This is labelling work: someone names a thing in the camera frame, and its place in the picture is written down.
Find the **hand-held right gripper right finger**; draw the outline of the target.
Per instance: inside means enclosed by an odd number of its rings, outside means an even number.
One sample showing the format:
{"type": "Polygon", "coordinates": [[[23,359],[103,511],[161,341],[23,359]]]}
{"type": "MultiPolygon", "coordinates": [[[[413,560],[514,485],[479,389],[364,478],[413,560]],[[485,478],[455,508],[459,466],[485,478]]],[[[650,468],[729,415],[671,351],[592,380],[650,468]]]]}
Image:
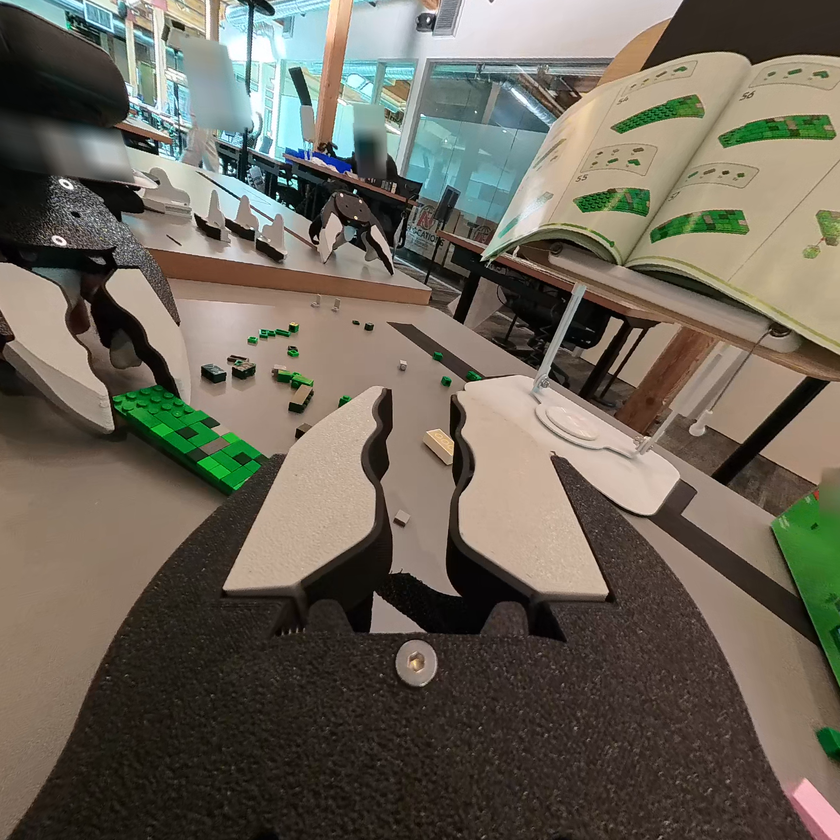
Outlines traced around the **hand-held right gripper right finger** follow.
{"type": "Polygon", "coordinates": [[[455,492],[446,571],[492,607],[605,603],[610,588],[547,445],[476,395],[453,398],[455,492]]]}

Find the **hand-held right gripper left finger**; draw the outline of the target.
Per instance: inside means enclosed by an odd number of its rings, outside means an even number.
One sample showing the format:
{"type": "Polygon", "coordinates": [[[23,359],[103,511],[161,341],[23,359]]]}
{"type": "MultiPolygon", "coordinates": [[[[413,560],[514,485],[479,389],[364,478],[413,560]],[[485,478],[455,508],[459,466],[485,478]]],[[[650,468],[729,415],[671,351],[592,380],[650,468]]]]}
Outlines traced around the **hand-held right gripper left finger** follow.
{"type": "Polygon", "coordinates": [[[392,565],[382,488],[392,391],[373,386],[312,426],[282,461],[224,583],[228,596],[363,601],[392,565]]]}

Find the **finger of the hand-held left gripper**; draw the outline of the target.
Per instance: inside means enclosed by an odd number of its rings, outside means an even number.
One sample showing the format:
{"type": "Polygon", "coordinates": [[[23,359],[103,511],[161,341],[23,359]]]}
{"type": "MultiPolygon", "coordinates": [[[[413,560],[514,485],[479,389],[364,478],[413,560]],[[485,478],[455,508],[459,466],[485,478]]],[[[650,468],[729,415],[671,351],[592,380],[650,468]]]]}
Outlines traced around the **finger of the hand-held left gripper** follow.
{"type": "Polygon", "coordinates": [[[3,357],[75,422],[101,435],[115,430],[111,397],[93,373],[88,349],[67,326],[69,302],[53,281],[2,263],[1,311],[13,334],[3,357]]]}
{"type": "Polygon", "coordinates": [[[186,344],[176,316],[140,268],[117,268],[92,293],[91,315],[112,367],[147,366],[157,385],[192,398],[186,344]]]}

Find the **green brick plate assembly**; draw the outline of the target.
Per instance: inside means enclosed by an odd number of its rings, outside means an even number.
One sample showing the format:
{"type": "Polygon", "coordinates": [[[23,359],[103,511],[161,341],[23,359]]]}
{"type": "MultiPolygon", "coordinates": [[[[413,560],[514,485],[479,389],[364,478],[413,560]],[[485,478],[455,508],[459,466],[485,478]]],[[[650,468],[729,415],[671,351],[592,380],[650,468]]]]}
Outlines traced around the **green brick plate assembly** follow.
{"type": "Polygon", "coordinates": [[[226,496],[268,463],[256,447],[162,385],[114,395],[112,409],[142,440],[226,496]]]}

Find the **wooden-top background desk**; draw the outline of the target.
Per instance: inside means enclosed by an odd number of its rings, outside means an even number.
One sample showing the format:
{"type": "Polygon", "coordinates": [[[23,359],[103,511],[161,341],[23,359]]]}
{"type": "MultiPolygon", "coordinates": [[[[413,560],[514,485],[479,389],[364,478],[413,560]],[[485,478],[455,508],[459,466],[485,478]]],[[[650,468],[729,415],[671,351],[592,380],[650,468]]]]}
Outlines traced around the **wooden-top background desk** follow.
{"type": "MultiPolygon", "coordinates": [[[[477,315],[478,290],[480,282],[483,280],[491,285],[491,302],[498,301],[499,287],[514,291],[523,297],[533,295],[535,292],[565,291],[570,293],[571,298],[573,281],[562,278],[552,267],[541,266],[513,255],[502,255],[494,261],[484,262],[480,257],[481,246],[474,240],[445,231],[437,234],[437,240],[439,242],[445,241],[450,245],[449,256],[452,262],[467,271],[468,274],[461,299],[455,310],[455,320],[458,322],[465,324],[468,315],[477,315]]],[[[628,351],[628,355],[632,355],[648,331],[662,323],[663,320],[651,311],[620,298],[614,292],[601,293],[589,289],[584,293],[581,301],[583,300],[591,301],[611,310],[612,319],[620,323],[618,331],[606,346],[595,363],[592,373],[589,373],[579,390],[579,395],[584,399],[596,400],[601,403],[606,399],[607,386],[602,388],[600,394],[596,392],[602,387],[604,380],[607,379],[614,363],[625,351],[632,332],[639,330],[640,334],[628,351]]]]}

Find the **white plate with metal clamp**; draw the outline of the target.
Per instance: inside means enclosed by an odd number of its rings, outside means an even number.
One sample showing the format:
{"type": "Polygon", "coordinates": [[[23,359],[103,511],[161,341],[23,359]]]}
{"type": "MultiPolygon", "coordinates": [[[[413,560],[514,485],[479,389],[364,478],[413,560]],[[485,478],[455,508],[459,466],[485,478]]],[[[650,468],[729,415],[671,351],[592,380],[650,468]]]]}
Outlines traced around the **white plate with metal clamp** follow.
{"type": "Polygon", "coordinates": [[[149,171],[133,171],[134,184],[142,187],[140,200],[144,210],[178,217],[193,215],[188,192],[175,187],[167,172],[154,166],[149,171]]]}

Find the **scattered green toy bricks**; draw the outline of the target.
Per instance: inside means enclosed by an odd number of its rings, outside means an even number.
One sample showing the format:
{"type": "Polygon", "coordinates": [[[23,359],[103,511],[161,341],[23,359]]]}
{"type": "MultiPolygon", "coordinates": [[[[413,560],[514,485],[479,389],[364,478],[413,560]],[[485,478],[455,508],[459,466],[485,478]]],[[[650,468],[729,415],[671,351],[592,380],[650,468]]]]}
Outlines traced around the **scattered green toy bricks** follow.
{"type": "Polygon", "coordinates": [[[407,321],[310,319],[296,332],[220,322],[188,341],[193,402],[252,442],[290,438],[379,385],[414,415],[448,417],[448,393],[486,378],[451,343],[407,321]],[[408,362],[406,371],[398,361],[408,362]]]}

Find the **wood-edged grey table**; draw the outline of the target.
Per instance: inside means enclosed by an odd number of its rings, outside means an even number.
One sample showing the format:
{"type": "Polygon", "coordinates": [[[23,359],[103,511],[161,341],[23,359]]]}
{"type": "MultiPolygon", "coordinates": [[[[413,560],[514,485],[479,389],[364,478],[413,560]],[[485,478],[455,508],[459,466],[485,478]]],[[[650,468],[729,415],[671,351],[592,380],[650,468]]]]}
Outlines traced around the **wood-edged grey table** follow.
{"type": "Polygon", "coordinates": [[[230,235],[229,245],[208,238],[198,230],[193,217],[152,211],[124,213],[124,223],[168,279],[418,306],[429,303],[431,292],[427,286],[398,270],[391,276],[379,260],[366,261],[364,252],[352,245],[341,245],[323,264],[309,240],[306,218],[231,176],[208,173],[139,150],[129,149],[128,155],[135,170],[148,172],[154,166],[165,170],[175,187],[189,193],[192,209],[201,214],[207,211],[211,191],[216,188],[226,217],[236,215],[240,197],[247,195],[260,228],[276,214],[282,214],[285,222],[288,253],[283,262],[277,263],[234,234],[230,235]],[[172,243],[166,234],[182,246],[172,243]]]}

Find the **black office chair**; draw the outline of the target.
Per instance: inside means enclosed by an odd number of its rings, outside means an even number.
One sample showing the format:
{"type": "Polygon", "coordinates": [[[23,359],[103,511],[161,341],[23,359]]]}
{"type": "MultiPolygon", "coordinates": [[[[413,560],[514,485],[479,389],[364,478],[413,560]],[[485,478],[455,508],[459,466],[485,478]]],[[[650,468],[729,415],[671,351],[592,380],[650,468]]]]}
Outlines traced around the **black office chair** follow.
{"type": "MultiPolygon", "coordinates": [[[[520,349],[509,340],[512,331],[510,327],[504,339],[494,338],[490,341],[523,361],[540,361],[567,309],[571,294],[556,290],[535,292],[523,297],[514,291],[499,287],[497,295],[504,296],[505,305],[513,313],[514,322],[521,321],[531,331],[532,338],[527,342],[525,349],[520,349]]],[[[574,348],[583,350],[594,347],[602,340],[612,317],[611,310],[583,300],[565,334],[565,341],[574,348]]]]}

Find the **spare hand-held gripper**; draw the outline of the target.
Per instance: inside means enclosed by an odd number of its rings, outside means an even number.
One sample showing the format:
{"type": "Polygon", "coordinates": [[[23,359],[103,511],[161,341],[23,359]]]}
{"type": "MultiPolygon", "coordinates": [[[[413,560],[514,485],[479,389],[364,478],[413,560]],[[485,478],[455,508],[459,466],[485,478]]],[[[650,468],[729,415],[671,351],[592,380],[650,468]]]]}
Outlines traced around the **spare hand-held gripper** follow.
{"type": "Polygon", "coordinates": [[[349,192],[334,192],[324,204],[320,215],[311,222],[308,235],[326,264],[333,252],[347,242],[345,230],[351,229],[364,248],[364,258],[381,261],[388,273],[395,274],[392,247],[385,231],[367,203],[349,192]]]}

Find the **printed banner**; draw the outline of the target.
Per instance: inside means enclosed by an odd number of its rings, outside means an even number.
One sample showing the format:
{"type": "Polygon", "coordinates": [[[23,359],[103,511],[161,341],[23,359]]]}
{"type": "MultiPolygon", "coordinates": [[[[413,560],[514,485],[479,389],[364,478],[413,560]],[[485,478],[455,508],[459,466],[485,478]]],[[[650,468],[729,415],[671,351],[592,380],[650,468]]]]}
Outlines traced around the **printed banner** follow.
{"type": "Polygon", "coordinates": [[[404,248],[414,254],[430,259],[438,241],[440,222],[435,218],[436,201],[419,198],[411,210],[406,223],[404,248]]]}

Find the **green toy box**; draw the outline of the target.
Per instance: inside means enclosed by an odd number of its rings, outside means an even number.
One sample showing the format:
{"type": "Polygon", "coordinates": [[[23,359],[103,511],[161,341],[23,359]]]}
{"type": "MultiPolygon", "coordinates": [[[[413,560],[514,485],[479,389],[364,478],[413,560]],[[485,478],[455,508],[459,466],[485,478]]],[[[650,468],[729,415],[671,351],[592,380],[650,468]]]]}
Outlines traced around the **green toy box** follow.
{"type": "Polygon", "coordinates": [[[824,506],[815,488],[774,519],[771,530],[838,681],[839,529],[833,499],[824,506]]]}

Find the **wooden pillar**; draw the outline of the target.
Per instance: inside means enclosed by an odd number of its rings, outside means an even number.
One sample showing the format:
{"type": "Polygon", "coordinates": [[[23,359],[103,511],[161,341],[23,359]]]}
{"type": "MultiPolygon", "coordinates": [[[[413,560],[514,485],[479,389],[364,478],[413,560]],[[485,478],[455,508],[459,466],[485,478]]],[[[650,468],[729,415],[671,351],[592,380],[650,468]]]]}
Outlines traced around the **wooden pillar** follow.
{"type": "Polygon", "coordinates": [[[333,139],[353,6],[353,1],[331,1],[329,6],[313,142],[317,150],[333,139]]]}

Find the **brick instruction booklet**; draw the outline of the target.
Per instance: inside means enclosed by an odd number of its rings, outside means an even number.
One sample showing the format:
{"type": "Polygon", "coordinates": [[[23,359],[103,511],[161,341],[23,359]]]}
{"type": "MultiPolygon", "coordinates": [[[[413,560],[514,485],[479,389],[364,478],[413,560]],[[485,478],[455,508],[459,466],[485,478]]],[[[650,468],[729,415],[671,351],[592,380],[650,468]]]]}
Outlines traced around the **brick instruction booklet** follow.
{"type": "Polygon", "coordinates": [[[483,251],[561,242],[839,347],[839,64],[695,54],[586,94],[483,251]]]}

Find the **pink block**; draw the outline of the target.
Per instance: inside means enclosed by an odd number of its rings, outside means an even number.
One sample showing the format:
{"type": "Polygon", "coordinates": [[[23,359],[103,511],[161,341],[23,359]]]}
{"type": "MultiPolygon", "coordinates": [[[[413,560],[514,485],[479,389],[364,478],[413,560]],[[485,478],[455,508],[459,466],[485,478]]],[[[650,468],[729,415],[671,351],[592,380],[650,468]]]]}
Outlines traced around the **pink block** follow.
{"type": "Polygon", "coordinates": [[[839,813],[812,782],[802,780],[786,795],[812,839],[839,839],[839,813]]]}

